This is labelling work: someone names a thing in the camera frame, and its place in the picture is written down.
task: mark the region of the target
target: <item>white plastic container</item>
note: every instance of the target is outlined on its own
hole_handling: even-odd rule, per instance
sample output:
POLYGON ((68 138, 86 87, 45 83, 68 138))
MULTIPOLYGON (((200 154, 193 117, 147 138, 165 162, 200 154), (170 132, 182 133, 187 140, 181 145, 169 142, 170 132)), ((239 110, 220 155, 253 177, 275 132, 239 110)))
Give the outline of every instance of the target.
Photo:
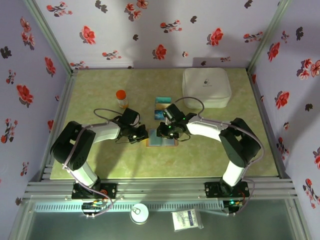
MULTIPOLYGON (((187 68, 183 72, 182 94, 195 97, 204 103, 205 108, 224 108, 232 92, 226 71, 222 68, 187 68)), ((190 109, 201 109, 194 99, 184 99, 190 109)))

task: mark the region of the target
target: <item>floral wallpaper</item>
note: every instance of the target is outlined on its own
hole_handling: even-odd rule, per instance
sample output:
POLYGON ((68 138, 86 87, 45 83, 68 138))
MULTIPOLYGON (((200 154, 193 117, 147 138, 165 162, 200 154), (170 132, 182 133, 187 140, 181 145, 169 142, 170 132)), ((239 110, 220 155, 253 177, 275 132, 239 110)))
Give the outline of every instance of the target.
POLYGON ((40 173, 67 73, 22 1, 1 2, 0 29, 0 238, 8 239, 40 173))
POLYGON ((131 69, 248 67, 279 0, 35 2, 71 68, 131 69))
POLYGON ((252 71, 312 239, 320 238, 319 10, 317 0, 292 1, 252 71))

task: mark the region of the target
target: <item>orange bottle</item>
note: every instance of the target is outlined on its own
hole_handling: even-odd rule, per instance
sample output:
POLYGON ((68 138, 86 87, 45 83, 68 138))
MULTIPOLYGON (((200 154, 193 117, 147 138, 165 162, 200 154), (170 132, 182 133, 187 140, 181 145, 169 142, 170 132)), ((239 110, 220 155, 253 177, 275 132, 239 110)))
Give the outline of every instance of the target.
POLYGON ((120 108, 127 108, 129 106, 126 92, 124 90, 119 90, 115 93, 116 98, 118 100, 120 108))

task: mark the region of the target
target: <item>red flower pattern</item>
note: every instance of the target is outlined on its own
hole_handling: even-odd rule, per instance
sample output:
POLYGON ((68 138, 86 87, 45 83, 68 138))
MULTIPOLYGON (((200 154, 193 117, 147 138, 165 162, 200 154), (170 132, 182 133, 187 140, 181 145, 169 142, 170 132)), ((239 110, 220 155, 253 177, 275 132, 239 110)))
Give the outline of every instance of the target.
POLYGON ((23 27, 23 30, 28 33, 31 31, 31 27, 28 21, 26 21, 23 17, 20 18, 20 24, 23 27))
POLYGON ((314 156, 315 160, 314 163, 317 164, 318 169, 320 169, 320 155, 314 156))
POLYGON ((257 78, 257 75, 256 75, 256 74, 253 74, 253 75, 252 75, 252 82, 253 82, 253 84, 256 83, 256 78, 257 78))
POLYGON ((26 104, 26 106, 28 108, 29 105, 33 103, 34 96, 30 94, 30 91, 26 85, 22 86, 22 85, 18 84, 16 86, 16 89, 18 91, 20 102, 24 105, 26 104))
POLYGON ((168 24, 167 24, 166 22, 162 22, 162 23, 160 24, 160 28, 164 29, 163 32, 164 32, 165 34, 167 34, 167 33, 172 33, 173 31, 179 31, 179 32, 181 32, 181 31, 182 31, 182 28, 181 28, 181 27, 179 27, 179 28, 177 29, 177 27, 178 27, 179 24, 181 24, 181 22, 180 22, 179 20, 175 20, 173 23, 168 23, 168 24))
POLYGON ((272 61, 272 59, 274 59, 277 55, 278 55, 278 53, 279 53, 279 47, 280 47, 280 42, 277 42, 276 44, 272 44, 271 46, 270 46, 270 49, 269 49, 269 51, 268 51, 268 59, 269 59, 269 61, 270 61, 270 63, 271 63, 271 61, 272 61))
POLYGON ((231 57, 230 57, 230 56, 221 57, 220 60, 221 60, 222 63, 224 63, 224 62, 230 62, 230 61, 231 61, 231 57))
POLYGON ((29 42, 32 46, 34 46, 36 44, 35 37, 32 35, 32 33, 30 33, 30 35, 29 35, 29 42))
POLYGON ((15 76, 16 76, 16 72, 12 72, 11 69, 9 69, 9 76, 8 76, 8 78, 5 80, 5 82, 6 82, 7 84, 9 84, 9 83, 14 84, 15 76))
POLYGON ((66 15, 71 15, 72 14, 72 11, 70 11, 70 10, 68 12, 66 11, 66 7, 67 7, 67 4, 65 2, 61 1, 60 5, 58 5, 58 6, 47 5, 46 9, 49 12, 53 13, 53 15, 55 17, 61 17, 61 16, 65 15, 65 14, 66 15))
POLYGON ((220 27, 218 27, 214 32, 212 32, 212 34, 209 34, 208 36, 208 45, 212 45, 212 46, 218 46, 219 45, 219 41, 222 39, 223 37, 223 32, 221 30, 220 27))
POLYGON ((136 3, 136 5, 141 9, 147 9, 148 4, 149 3, 145 0, 138 0, 138 2, 136 3))
POLYGON ((283 125, 284 130, 288 130, 289 129, 289 122, 285 122, 283 125))
POLYGON ((5 129, 4 135, 1 136, 1 142, 3 144, 5 144, 8 140, 10 142, 12 142, 14 140, 14 136, 15 136, 14 130, 17 127, 17 124, 18 124, 17 120, 15 120, 13 122, 14 125, 12 123, 10 123, 11 122, 11 118, 7 118, 4 122, 5 122, 5 125, 6 125, 6 129, 5 129))
POLYGON ((28 171, 28 165, 29 165, 29 162, 23 162, 22 163, 22 172, 20 173, 20 176, 22 177, 23 175, 26 175, 27 174, 27 171, 28 171))
POLYGON ((24 32, 24 31, 21 33, 21 36, 22 36, 22 41, 24 41, 24 42, 28 42, 28 35, 27 35, 27 34, 25 34, 25 32, 24 32))
POLYGON ((114 50, 113 52, 110 52, 110 53, 103 52, 102 56, 106 57, 107 60, 121 59, 122 57, 118 56, 118 53, 119 52, 117 50, 114 50))
POLYGON ((305 67, 306 69, 308 69, 308 68, 311 66, 311 64, 312 64, 312 61, 311 61, 310 58, 308 58, 308 59, 306 59, 306 60, 304 61, 304 67, 305 67))
POLYGON ((315 64, 311 65, 311 75, 314 78, 315 76, 320 74, 320 60, 316 61, 315 64))
POLYGON ((80 61, 79 63, 70 63, 70 66, 73 67, 73 69, 88 69, 88 66, 84 66, 85 62, 80 61))
POLYGON ((88 27, 88 26, 84 26, 83 27, 82 36, 83 36, 83 38, 84 38, 86 43, 88 43, 90 45, 96 44, 96 42, 95 42, 95 38, 96 38, 95 32, 92 31, 90 29, 90 27, 88 27))
POLYGON ((51 130, 52 130, 53 125, 54 125, 54 121, 53 121, 53 120, 49 120, 49 121, 48 121, 49 133, 51 133, 51 130))
POLYGON ((290 96, 290 93, 285 91, 285 92, 282 92, 280 91, 278 93, 278 96, 275 97, 275 105, 276 105, 276 108, 277 109, 280 109, 281 107, 284 107, 285 105, 287 105, 288 101, 289 101, 289 96, 290 96))
POLYGON ((133 12, 134 19, 138 19, 138 18, 140 18, 140 16, 141 16, 141 11, 134 11, 133 12))
POLYGON ((246 33, 243 38, 245 39, 245 43, 253 42, 253 41, 261 41, 261 37, 264 33, 262 31, 258 32, 257 34, 249 34, 246 33))
POLYGON ((305 182, 306 182, 309 186, 312 185, 312 181, 311 181, 309 178, 307 178, 307 179, 305 180, 305 182))
POLYGON ((56 68, 54 66, 54 63, 52 62, 51 58, 45 57, 44 58, 45 65, 46 65, 46 70, 47 72, 53 77, 53 75, 56 73, 56 68))
POLYGON ((310 73, 308 72, 308 70, 304 70, 299 76, 301 80, 307 80, 310 76, 310 73))
POLYGON ((125 7, 129 12, 132 12, 135 10, 134 4, 133 3, 128 3, 125 7))
POLYGON ((165 49, 165 47, 162 44, 160 44, 155 50, 153 50, 152 54, 154 56, 153 59, 162 60, 165 59, 167 49, 165 49))

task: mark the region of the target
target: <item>white label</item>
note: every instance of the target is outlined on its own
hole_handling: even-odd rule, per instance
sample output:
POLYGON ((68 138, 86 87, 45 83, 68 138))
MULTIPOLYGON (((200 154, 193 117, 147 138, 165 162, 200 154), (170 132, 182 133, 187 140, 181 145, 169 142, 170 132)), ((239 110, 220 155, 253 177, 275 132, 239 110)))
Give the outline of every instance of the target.
POLYGON ((119 103, 120 107, 122 108, 122 107, 128 105, 128 100, 127 100, 127 98, 125 98, 125 99, 123 99, 123 100, 119 100, 119 99, 118 99, 118 103, 119 103))
POLYGON ((174 230, 197 228, 199 226, 196 210, 177 211, 172 213, 174 230))

